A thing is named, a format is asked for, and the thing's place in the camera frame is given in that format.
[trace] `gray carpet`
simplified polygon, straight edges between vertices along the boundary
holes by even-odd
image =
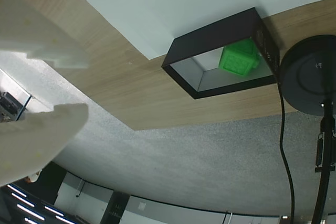
[[[278,147],[280,116],[135,132],[44,62],[0,51],[0,64],[34,98],[51,108],[63,103],[89,105],[88,123],[56,158],[78,176],[182,206],[289,214],[289,185]],[[314,173],[314,163],[319,125],[319,117],[287,115],[284,142],[295,184],[297,215],[312,215],[316,202],[320,174]],[[326,212],[336,211],[335,185],[336,172],[331,175]]]

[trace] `black round lamp base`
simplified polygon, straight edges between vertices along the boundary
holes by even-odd
[[[281,62],[280,83],[292,107],[324,115],[324,101],[336,104],[336,36],[314,36],[294,45]]]

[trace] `white wall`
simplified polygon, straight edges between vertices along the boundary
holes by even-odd
[[[335,224],[336,223],[336,215],[329,215],[327,217],[326,224]]]
[[[192,210],[182,207],[170,206],[137,197],[130,197],[126,206],[127,212],[132,212],[133,222],[125,224],[141,223],[142,217],[146,217],[166,224],[222,224],[225,214]],[[228,224],[230,214],[226,216],[224,224]],[[233,215],[230,224],[278,224],[279,217],[251,217]]]
[[[224,224],[228,224],[230,215],[228,214]],[[279,217],[253,217],[232,215],[230,224],[278,224]]]
[[[140,204],[146,204],[144,210]],[[131,196],[126,210],[166,224],[222,224],[225,214],[170,206]]]
[[[125,211],[120,224],[165,224],[163,222]]]
[[[80,196],[76,197],[82,186],[81,179],[67,173],[58,190],[55,207],[91,224],[99,224],[113,191],[85,183]]]

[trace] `black lamp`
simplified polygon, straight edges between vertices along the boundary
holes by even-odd
[[[336,163],[336,36],[314,36],[294,45],[281,62],[280,84],[283,97],[295,109],[323,116],[315,168],[321,179],[312,219],[312,224],[320,224]]]

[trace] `open black box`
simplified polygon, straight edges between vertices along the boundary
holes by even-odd
[[[241,77],[216,68],[223,47],[251,38],[263,59]],[[162,68],[194,99],[276,82],[279,48],[255,8],[221,19],[174,39]]]

